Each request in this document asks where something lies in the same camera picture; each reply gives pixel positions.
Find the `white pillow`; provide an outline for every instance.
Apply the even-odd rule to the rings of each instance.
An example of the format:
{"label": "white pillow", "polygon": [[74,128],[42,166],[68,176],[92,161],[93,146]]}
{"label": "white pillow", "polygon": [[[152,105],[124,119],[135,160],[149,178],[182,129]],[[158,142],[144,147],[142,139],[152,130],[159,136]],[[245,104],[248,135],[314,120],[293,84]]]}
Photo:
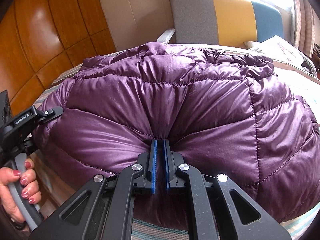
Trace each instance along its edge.
{"label": "white pillow", "polygon": [[261,43],[249,41],[244,44],[246,44],[247,47],[250,46],[249,50],[266,54],[272,59],[290,63],[297,68],[303,69],[301,64],[304,60],[298,50],[277,35]]}

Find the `beige curtain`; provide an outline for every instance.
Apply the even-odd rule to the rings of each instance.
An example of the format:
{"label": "beige curtain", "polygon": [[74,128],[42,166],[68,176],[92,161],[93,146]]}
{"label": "beige curtain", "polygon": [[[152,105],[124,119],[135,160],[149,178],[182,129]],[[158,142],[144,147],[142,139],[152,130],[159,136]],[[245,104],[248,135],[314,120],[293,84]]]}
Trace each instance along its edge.
{"label": "beige curtain", "polygon": [[294,10],[294,46],[307,56],[312,57],[315,43],[315,21],[312,7],[308,0],[294,0]]}

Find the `painted fingernail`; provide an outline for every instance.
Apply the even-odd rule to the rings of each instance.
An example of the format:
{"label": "painted fingernail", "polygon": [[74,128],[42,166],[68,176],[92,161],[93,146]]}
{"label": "painted fingernail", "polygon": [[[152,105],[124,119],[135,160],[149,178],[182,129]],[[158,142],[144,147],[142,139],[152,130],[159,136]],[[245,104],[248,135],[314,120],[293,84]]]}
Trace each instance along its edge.
{"label": "painted fingernail", "polygon": [[21,193],[21,196],[22,196],[23,198],[28,198],[28,197],[29,197],[29,193],[28,193],[28,192],[22,192],[22,193]]}
{"label": "painted fingernail", "polygon": [[25,166],[27,169],[30,169],[30,168],[31,168],[31,163],[30,163],[30,162],[25,162],[25,163],[24,163],[24,166]]}
{"label": "painted fingernail", "polygon": [[20,180],[20,183],[21,183],[22,185],[26,185],[28,182],[27,182],[27,179],[24,178],[24,179],[21,179],[21,180]]}
{"label": "painted fingernail", "polygon": [[21,172],[18,171],[18,170],[13,170],[13,175],[14,175],[14,176],[20,176],[20,175],[21,175]]}

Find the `silver screw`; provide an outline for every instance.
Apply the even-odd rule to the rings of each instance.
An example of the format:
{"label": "silver screw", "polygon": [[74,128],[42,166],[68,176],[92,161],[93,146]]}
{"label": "silver screw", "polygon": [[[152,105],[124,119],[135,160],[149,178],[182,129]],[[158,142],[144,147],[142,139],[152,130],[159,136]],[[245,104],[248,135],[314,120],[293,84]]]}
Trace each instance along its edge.
{"label": "silver screw", "polygon": [[139,171],[142,169],[142,166],[140,164],[134,164],[134,165],[132,165],[132,169],[134,171]]}
{"label": "silver screw", "polygon": [[219,174],[217,176],[217,180],[220,181],[220,182],[226,182],[228,180],[228,177],[224,174]]}
{"label": "silver screw", "polygon": [[182,171],[187,171],[189,170],[189,168],[190,168],[189,165],[185,163],[179,165],[179,169]]}
{"label": "silver screw", "polygon": [[101,181],[103,181],[103,176],[102,175],[96,175],[96,176],[93,177],[93,180],[95,182],[101,182]]}

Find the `purple fabric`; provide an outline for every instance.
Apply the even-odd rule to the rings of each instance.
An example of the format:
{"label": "purple fabric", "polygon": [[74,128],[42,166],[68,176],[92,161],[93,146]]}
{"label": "purple fabric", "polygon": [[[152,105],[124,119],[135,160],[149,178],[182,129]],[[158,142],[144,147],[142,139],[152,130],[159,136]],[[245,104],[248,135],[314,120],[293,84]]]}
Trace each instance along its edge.
{"label": "purple fabric", "polygon": [[[74,188],[95,174],[119,173],[151,139],[168,138],[187,163],[207,175],[226,173],[279,222],[319,202],[316,119],[268,57],[148,43],[86,59],[41,109],[54,106],[63,115],[34,136]],[[137,197],[134,215],[186,228],[186,200],[165,194],[160,169],[156,195]]]}

